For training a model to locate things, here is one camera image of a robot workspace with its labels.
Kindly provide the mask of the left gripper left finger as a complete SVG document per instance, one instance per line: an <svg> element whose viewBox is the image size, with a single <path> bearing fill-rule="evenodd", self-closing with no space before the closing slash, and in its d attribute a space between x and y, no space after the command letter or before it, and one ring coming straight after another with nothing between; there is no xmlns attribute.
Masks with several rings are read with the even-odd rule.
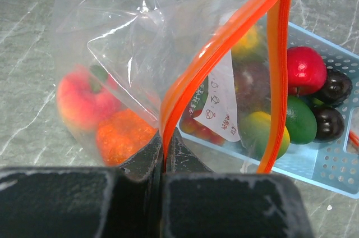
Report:
<svg viewBox="0 0 359 238"><path fill-rule="evenodd" d="M116 167L1 169L2 237L157 237L162 141Z"/></svg>

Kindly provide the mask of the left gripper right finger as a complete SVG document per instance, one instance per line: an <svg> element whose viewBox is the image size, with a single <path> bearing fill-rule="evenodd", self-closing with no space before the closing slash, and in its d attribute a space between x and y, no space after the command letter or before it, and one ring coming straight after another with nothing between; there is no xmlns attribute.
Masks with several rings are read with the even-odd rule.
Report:
<svg viewBox="0 0 359 238"><path fill-rule="evenodd" d="M162 183L162 237L313 237L285 176L215 173L174 134Z"/></svg>

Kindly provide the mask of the pink yellow peach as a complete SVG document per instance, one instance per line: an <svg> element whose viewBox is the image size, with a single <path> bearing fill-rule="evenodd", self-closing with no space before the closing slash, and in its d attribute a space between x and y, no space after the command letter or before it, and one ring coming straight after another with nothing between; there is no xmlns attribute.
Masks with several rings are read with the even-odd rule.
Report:
<svg viewBox="0 0 359 238"><path fill-rule="evenodd" d="M117 83L100 65L79 67L61 79L57 89L59 114L68 127L91 132L121 108L108 89Z"/></svg>

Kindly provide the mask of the clear orange zip bag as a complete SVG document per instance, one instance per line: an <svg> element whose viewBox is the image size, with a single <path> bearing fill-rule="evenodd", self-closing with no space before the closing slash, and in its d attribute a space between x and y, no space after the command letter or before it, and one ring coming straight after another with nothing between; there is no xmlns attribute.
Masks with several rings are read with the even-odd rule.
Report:
<svg viewBox="0 0 359 238"><path fill-rule="evenodd" d="M77 68L102 66L117 83L108 89L122 103L116 112L130 109L157 129L166 163L172 137L197 88L263 19L274 121L254 171L268 173L284 133L290 5L291 0L55 0L51 40L57 89ZM97 128L67 128L96 163L106 166L96 145Z"/></svg>

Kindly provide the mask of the red apple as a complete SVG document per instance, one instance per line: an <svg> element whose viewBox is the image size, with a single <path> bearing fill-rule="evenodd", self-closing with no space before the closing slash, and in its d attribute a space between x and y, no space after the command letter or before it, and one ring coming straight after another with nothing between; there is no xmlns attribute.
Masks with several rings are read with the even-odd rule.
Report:
<svg viewBox="0 0 359 238"><path fill-rule="evenodd" d="M288 48L287 69L289 95L311 95L325 84L325 62L321 55L310 47Z"/></svg>

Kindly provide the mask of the orange green mango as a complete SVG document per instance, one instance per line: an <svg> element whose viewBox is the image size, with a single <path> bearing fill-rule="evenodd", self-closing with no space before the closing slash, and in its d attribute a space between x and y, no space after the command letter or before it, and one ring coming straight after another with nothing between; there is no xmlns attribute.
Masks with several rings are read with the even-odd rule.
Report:
<svg viewBox="0 0 359 238"><path fill-rule="evenodd" d="M261 25L254 25L232 47L232 61L263 61L266 56L266 40Z"/></svg>

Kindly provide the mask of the spare clear plastic bag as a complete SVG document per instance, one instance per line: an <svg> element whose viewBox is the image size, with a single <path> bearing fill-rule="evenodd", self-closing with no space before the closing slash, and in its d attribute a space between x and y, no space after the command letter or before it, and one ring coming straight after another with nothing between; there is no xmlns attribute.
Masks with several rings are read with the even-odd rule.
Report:
<svg viewBox="0 0 359 238"><path fill-rule="evenodd" d="M355 147L359 147L359 137L352 130L349 131L348 138Z"/></svg>

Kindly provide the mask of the cherry cluster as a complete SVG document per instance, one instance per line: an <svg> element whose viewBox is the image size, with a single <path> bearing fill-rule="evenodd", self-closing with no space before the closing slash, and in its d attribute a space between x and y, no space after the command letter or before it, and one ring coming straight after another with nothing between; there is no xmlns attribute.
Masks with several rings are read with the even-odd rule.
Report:
<svg viewBox="0 0 359 238"><path fill-rule="evenodd" d="M187 134L195 136L199 139L209 141L213 144L222 146L225 143L225 139L213 132L208 127L197 122L195 117L198 117L202 113L202 109L195 110L193 113L184 114L179 123L180 129Z"/></svg>

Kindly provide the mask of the yellow green mango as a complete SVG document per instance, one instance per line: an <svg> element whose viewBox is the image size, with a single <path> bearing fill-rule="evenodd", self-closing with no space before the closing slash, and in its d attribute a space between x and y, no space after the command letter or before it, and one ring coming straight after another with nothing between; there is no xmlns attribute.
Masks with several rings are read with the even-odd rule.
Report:
<svg viewBox="0 0 359 238"><path fill-rule="evenodd" d="M271 126L271 115L257 111L242 118L239 132L247 155L260 161L264 155Z"/></svg>

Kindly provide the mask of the green lime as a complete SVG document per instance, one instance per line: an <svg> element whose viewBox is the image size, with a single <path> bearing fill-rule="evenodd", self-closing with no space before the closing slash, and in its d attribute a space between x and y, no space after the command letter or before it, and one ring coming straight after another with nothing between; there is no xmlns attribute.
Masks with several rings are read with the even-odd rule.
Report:
<svg viewBox="0 0 359 238"><path fill-rule="evenodd" d="M317 122L313 112L304 101L292 95L287 100L286 127L292 144L308 144L316 137Z"/></svg>

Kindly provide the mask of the dark purple mangosteen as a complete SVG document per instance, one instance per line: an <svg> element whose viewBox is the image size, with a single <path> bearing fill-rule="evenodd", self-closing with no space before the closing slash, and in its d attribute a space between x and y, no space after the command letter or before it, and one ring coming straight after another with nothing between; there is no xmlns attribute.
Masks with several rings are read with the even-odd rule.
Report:
<svg viewBox="0 0 359 238"><path fill-rule="evenodd" d="M263 108L270 94L268 68L258 61L240 63L235 65L233 77L238 113Z"/></svg>

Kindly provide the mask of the light blue plastic basket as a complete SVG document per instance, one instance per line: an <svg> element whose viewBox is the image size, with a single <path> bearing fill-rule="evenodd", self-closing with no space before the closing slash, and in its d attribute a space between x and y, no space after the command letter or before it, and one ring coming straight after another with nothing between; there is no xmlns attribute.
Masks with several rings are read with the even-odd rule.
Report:
<svg viewBox="0 0 359 238"><path fill-rule="evenodd" d="M269 70L266 21L261 19L255 25L263 27L266 40L266 56L263 61L258 62L263 63ZM326 65L326 71L335 69L344 73L351 79L353 88L349 97L338 106L324 104L316 99L314 94L293 95L304 101L310 109L315 106L335 108L344 119L344 132L340 138L330 142L319 143L313 140L304 145L292 144L286 127L286 106L283 139L280 142L273 171L351 198L358 198L358 154L350 153L347 150L352 113L358 107L358 56L299 26L290 24L288 28L284 49L286 55L288 48L310 47L321 55ZM180 129L181 119L178 127L185 138L241 158L247 165L257 168L260 161L247 155L247 150L241 141L239 124L242 118L257 111L271 115L272 123L274 121L273 97L270 93L263 108L257 111L238 113L233 77L233 69L237 64L240 63L232 61L230 50L197 88L182 114L183 116L186 113L202 109L202 113L195 117L195 120L224 138L225 143L220 146L184 133ZM284 99L287 102L290 96L288 84L284 86L284 92Z"/></svg>

